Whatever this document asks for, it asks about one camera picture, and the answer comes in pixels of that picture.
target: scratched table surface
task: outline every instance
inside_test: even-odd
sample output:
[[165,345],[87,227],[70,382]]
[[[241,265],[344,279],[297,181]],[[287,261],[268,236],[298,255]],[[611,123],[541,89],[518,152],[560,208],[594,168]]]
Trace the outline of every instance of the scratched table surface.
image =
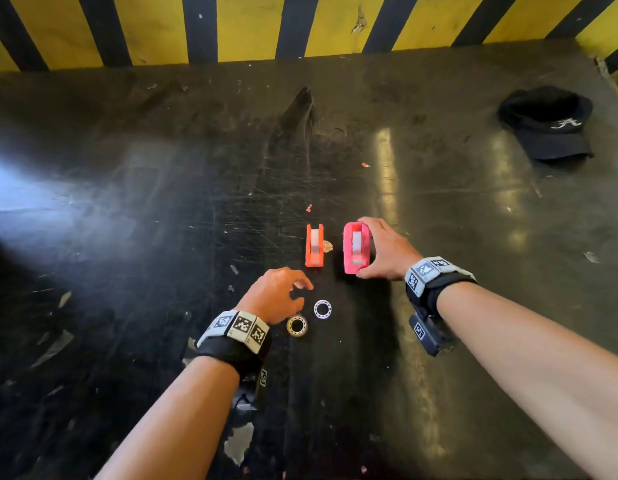
[[[593,99],[595,158],[532,164],[498,124],[549,83]],[[209,478],[586,478],[462,344],[425,355],[402,284],[344,274],[365,214],[618,354],[618,94],[572,41],[0,75],[0,479],[93,477],[307,223],[335,247],[309,330],[275,327]]]

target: black cap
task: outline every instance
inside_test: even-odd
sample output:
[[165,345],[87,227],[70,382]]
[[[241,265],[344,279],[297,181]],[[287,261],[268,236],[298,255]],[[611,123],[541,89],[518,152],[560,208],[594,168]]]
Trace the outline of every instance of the black cap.
[[510,94],[500,104],[498,118],[511,127],[529,158],[554,160],[593,156],[582,134],[592,110],[586,97],[543,86]]

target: finger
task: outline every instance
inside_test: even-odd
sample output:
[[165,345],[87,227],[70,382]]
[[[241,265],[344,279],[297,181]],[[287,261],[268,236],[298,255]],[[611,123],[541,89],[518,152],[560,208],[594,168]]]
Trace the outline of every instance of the finger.
[[288,278],[293,282],[294,285],[297,286],[297,283],[300,283],[304,288],[307,288],[309,290],[313,289],[313,283],[311,282],[311,280],[307,278],[307,275],[299,269],[290,269],[287,274]]
[[367,225],[367,227],[369,227],[372,237],[374,235],[377,235],[378,233],[381,233],[384,230],[384,228],[380,224],[380,219],[376,219],[374,217],[360,217],[358,219],[358,222],[361,222],[362,224],[365,224]]
[[367,278],[378,278],[381,275],[379,274],[379,268],[376,266],[376,261],[374,261],[369,266],[359,269],[356,276],[366,280]]
[[302,296],[300,298],[291,300],[291,313],[289,314],[289,316],[291,317],[297,314],[297,312],[299,312],[303,308],[304,308],[304,298]]

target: wall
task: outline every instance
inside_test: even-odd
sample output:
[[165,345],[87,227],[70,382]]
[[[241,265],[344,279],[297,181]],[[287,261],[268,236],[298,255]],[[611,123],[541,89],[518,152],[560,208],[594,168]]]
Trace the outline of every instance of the wall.
[[0,71],[576,37],[618,81],[618,0],[0,0]]

